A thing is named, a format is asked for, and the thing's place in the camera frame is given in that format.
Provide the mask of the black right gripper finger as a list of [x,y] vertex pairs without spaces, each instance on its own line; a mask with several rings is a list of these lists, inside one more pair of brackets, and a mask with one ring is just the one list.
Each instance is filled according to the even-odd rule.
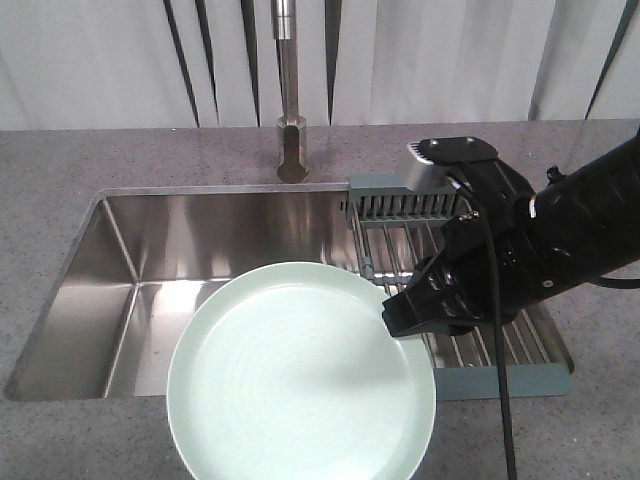
[[382,318],[392,337],[422,333],[460,336],[472,330],[460,323],[464,316],[453,299],[439,294],[402,291],[383,302]]

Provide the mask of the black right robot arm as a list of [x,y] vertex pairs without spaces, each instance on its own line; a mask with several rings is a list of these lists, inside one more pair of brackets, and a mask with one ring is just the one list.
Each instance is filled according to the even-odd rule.
[[572,174],[551,173],[542,191],[475,137],[425,139],[409,151],[408,188],[447,178],[469,210],[442,226],[443,248],[385,301],[382,317],[394,337],[509,323],[639,257],[637,138]]

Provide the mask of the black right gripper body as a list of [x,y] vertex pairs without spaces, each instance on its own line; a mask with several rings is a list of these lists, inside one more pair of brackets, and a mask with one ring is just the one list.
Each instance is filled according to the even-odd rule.
[[421,259],[405,290],[449,296],[471,327],[510,322],[523,308],[545,298],[545,223],[526,210],[504,231],[488,217],[449,221],[445,245]]

